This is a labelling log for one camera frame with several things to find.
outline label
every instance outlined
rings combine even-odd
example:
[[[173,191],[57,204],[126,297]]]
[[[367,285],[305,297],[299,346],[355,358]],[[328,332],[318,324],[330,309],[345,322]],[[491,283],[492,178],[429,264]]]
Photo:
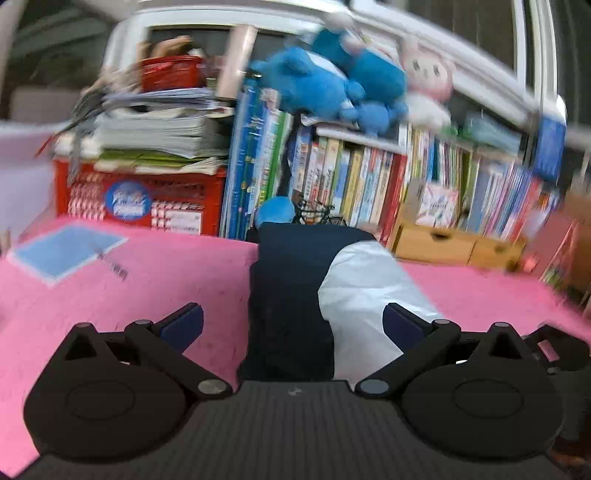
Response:
[[[141,183],[120,181],[107,190],[105,205],[115,218],[124,222],[133,222],[150,213],[152,198]]]

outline white shelf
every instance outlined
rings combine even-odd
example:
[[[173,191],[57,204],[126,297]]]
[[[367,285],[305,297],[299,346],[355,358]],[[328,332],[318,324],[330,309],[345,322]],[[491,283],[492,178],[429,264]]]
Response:
[[[317,124],[316,133],[319,137],[334,138],[336,140],[343,140],[366,147],[379,148],[388,152],[406,155],[407,149],[402,148],[399,143],[385,140],[383,138],[366,137],[345,128],[335,127],[330,124]]]

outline white cloth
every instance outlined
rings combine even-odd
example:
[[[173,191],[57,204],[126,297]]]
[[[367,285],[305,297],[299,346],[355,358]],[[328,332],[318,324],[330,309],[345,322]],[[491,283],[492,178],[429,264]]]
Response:
[[[335,380],[357,382],[402,355],[384,333],[382,314],[398,303],[427,322],[441,318],[413,280],[375,241],[343,248],[318,290],[335,339]]]

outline pink floor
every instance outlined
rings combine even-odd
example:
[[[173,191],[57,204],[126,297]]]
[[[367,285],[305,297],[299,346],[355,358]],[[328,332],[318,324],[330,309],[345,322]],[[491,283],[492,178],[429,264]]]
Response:
[[[48,288],[0,261],[0,471],[11,476],[37,456],[22,422],[24,399],[75,323],[121,330],[135,319],[158,320],[197,301],[204,308],[205,326],[186,356],[235,385],[236,367],[246,353],[248,268],[256,260],[256,245],[92,226],[129,238],[109,254],[129,271],[125,282],[97,261]],[[486,330],[503,320],[523,335],[547,322],[591,342],[587,322],[559,306],[556,297],[530,278],[467,268],[405,267],[444,316],[464,330]]]

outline wooden drawer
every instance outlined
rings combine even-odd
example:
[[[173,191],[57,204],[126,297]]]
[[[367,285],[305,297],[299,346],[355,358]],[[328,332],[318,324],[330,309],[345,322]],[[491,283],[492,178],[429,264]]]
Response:
[[[463,232],[402,223],[395,236],[393,251],[407,260],[449,265],[466,265],[475,239]]]
[[[524,243],[508,244],[490,238],[476,240],[468,265],[476,268],[513,270],[521,256]]]

